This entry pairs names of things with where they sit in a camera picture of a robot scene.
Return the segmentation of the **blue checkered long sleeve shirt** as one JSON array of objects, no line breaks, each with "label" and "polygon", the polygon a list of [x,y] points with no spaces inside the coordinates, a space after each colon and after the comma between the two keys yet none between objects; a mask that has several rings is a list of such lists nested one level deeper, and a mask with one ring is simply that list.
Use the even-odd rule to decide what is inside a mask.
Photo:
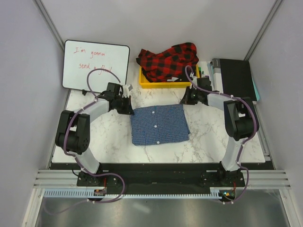
[{"label": "blue checkered long sleeve shirt", "polygon": [[132,143],[150,146],[189,140],[190,130],[181,104],[134,109],[130,117]]}]

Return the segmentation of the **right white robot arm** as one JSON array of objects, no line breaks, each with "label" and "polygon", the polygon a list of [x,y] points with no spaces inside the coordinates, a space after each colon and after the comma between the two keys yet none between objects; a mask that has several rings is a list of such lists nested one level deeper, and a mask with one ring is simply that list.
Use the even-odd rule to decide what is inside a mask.
[{"label": "right white robot arm", "polygon": [[245,144],[259,130],[259,122],[252,100],[239,98],[219,91],[213,91],[208,77],[190,76],[190,86],[186,87],[180,103],[196,105],[201,102],[223,111],[225,130],[229,136],[225,155],[221,161],[224,169],[217,174],[217,181],[228,186],[234,180],[232,171],[241,168],[241,154]]}]

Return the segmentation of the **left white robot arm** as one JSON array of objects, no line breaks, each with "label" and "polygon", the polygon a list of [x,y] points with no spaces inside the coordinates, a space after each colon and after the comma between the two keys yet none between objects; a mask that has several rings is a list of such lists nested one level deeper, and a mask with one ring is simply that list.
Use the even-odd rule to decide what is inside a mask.
[{"label": "left white robot arm", "polygon": [[55,136],[55,144],[65,155],[73,157],[81,170],[88,174],[87,180],[93,186],[104,181],[104,175],[98,171],[100,162],[92,154],[90,143],[90,124],[98,117],[112,110],[118,114],[133,115],[130,91],[132,85],[108,83],[107,89],[94,100],[77,111],[61,112]]}]

